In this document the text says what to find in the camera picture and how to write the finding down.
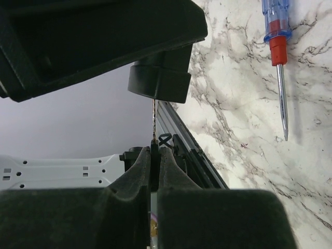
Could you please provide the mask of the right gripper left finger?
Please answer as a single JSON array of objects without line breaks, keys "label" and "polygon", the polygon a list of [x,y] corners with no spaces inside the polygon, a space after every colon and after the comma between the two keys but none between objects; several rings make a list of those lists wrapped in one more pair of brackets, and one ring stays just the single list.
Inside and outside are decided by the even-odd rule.
[{"label": "right gripper left finger", "polygon": [[147,248],[150,149],[125,170],[118,155],[1,156],[1,248]]}]

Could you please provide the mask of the black padlock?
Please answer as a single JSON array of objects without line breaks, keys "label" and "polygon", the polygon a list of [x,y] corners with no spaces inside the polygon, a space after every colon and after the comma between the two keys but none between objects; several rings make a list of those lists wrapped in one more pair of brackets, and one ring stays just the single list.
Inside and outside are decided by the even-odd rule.
[{"label": "black padlock", "polygon": [[135,62],[130,68],[128,91],[151,99],[185,103],[192,44],[163,51]]}]

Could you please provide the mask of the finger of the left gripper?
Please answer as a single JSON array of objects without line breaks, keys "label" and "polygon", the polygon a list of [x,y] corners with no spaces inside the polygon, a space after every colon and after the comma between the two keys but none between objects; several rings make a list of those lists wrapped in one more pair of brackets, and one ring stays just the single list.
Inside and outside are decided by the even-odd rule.
[{"label": "finger of the left gripper", "polygon": [[22,102],[207,34],[193,1],[1,1],[1,97]]}]

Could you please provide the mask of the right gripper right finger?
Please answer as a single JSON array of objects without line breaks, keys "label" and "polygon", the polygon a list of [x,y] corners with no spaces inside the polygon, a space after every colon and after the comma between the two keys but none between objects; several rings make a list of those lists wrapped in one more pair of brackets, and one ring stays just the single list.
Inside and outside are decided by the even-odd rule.
[{"label": "right gripper right finger", "polygon": [[296,248],[283,204],[260,189],[203,189],[160,150],[159,248]]}]

